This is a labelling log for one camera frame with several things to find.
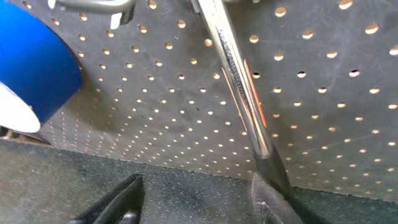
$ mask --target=blue cylinder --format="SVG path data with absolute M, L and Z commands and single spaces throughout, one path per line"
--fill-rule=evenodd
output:
M 34 133 L 79 89 L 74 55 L 45 24 L 0 0 L 0 126 Z

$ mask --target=speckled gray surface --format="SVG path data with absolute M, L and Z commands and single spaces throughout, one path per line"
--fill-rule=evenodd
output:
M 141 223 L 251 223 L 249 183 L 0 140 L 0 223 L 66 223 L 133 173 L 144 175 Z M 398 205 L 297 189 L 331 223 L 398 223 Z

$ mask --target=blue tape roll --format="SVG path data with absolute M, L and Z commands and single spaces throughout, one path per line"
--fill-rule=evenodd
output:
M 78 64 L 46 25 L 0 0 L 0 125 L 37 132 L 81 86 Z

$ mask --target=white circular surface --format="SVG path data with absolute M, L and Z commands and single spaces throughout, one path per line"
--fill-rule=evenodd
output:
M 40 130 L 40 121 L 29 105 L 1 82 L 0 105 L 0 126 L 25 133 Z

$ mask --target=gray perforated panel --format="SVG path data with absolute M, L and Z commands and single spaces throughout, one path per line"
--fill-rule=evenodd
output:
M 242 1 L 228 8 L 292 185 L 397 201 L 398 2 L 344 2 Z M 140 0 L 133 21 L 112 37 L 110 16 L 29 3 L 27 10 L 76 53 L 85 79 L 42 129 L 54 146 L 249 178 L 250 142 L 190 1 L 157 1 L 151 9 Z

